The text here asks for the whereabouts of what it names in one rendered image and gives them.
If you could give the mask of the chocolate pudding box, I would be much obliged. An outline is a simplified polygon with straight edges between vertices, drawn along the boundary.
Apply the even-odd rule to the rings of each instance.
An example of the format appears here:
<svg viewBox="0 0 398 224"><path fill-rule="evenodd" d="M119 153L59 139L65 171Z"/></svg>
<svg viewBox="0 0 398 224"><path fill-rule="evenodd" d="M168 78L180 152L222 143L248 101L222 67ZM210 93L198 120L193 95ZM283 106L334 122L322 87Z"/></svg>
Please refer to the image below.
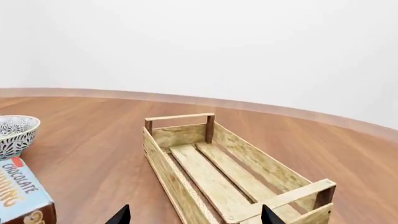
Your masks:
<svg viewBox="0 0 398 224"><path fill-rule="evenodd" d="M53 199L19 157L0 161L0 224L57 224Z"/></svg>

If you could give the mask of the light wooden slatted tray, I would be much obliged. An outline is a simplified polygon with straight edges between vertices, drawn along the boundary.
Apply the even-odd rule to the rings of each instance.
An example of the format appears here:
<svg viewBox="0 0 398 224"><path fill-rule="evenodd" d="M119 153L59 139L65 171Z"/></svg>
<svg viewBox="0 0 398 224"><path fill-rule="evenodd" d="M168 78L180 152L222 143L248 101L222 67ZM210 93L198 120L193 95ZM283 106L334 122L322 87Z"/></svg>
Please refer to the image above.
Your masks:
<svg viewBox="0 0 398 224"><path fill-rule="evenodd" d="M203 113L206 122L143 128L145 156L183 224L328 224L336 184L311 182Z"/></svg>

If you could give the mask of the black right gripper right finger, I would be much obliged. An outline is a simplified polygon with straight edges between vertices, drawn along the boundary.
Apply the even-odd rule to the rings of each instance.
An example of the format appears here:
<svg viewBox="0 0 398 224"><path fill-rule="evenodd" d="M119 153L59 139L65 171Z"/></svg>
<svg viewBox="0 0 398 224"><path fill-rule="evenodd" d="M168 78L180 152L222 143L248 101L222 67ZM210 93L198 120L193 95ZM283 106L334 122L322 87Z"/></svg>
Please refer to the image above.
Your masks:
<svg viewBox="0 0 398 224"><path fill-rule="evenodd" d="M262 224L286 224L267 205L262 205L261 222Z"/></svg>

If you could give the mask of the black white patterned bowl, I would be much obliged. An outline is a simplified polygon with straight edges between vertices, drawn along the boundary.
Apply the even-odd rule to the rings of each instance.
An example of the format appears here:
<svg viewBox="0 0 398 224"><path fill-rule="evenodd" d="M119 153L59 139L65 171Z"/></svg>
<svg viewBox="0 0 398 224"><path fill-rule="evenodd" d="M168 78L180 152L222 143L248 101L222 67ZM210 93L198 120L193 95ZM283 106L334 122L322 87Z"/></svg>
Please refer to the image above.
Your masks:
<svg viewBox="0 0 398 224"><path fill-rule="evenodd" d="M21 156L33 142L40 119L27 115L0 115L0 161Z"/></svg>

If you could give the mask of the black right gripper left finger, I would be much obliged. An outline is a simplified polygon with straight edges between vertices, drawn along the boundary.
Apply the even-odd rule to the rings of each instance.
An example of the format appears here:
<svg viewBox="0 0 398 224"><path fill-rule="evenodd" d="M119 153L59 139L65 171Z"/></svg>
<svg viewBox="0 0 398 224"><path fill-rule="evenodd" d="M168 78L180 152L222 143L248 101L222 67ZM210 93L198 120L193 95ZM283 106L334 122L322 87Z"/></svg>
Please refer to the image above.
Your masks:
<svg viewBox="0 0 398 224"><path fill-rule="evenodd" d="M116 214L114 214L105 224L130 224L131 213L129 205L123 206Z"/></svg>

